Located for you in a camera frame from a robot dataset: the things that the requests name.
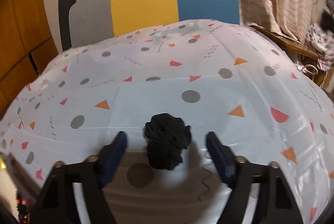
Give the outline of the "black scrunchie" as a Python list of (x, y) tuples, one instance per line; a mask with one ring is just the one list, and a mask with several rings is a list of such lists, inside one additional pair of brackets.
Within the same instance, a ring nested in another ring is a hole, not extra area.
[(191, 127), (168, 113), (154, 115), (144, 127), (147, 158), (156, 170), (173, 170), (183, 162), (182, 151), (191, 143)]

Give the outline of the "patterned white tablecloth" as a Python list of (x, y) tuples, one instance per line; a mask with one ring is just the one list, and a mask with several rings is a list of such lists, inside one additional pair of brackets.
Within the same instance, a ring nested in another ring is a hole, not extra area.
[[(145, 124), (163, 113), (191, 127), (173, 170), (147, 158)], [(304, 223), (333, 196), (333, 102), (248, 27), (182, 21), (60, 54), (8, 108), (1, 153), (42, 187), (56, 161), (80, 162), (119, 131), (127, 152), (104, 189), (118, 223), (215, 223), (230, 190), (205, 148), (210, 131), (250, 162), (277, 162)]]

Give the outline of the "wooden side table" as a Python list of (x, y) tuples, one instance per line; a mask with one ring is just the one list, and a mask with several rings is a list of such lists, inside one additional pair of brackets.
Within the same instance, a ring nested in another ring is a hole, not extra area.
[(325, 91), (329, 92), (331, 90), (329, 86), (331, 85), (330, 82), (333, 77), (333, 68), (327, 72), (322, 71), (318, 67), (318, 59), (320, 56), (315, 51), (299, 41), (273, 33), (263, 27), (257, 25), (252, 25), (251, 27), (271, 39), (291, 57), (296, 57), (297, 62), (300, 62), (301, 64), (300, 70), (314, 83), (316, 83), (316, 85)]

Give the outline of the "wooden panel cabinet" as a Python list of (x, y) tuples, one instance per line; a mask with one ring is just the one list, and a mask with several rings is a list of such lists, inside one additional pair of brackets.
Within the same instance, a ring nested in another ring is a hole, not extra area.
[(1, 114), (58, 54), (43, 0), (1, 0)]

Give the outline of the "crumpled clothes pile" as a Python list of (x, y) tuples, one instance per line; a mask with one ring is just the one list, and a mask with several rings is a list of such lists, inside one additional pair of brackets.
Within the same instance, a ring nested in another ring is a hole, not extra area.
[(333, 66), (333, 35), (326, 33), (317, 23), (309, 26), (305, 44), (317, 53), (318, 67), (328, 71)]

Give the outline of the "grey yellow blue chair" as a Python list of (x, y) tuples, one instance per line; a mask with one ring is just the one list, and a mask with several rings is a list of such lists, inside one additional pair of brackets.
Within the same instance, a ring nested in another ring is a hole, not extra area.
[(185, 20), (239, 24), (239, 0), (59, 0), (61, 46), (87, 46)]

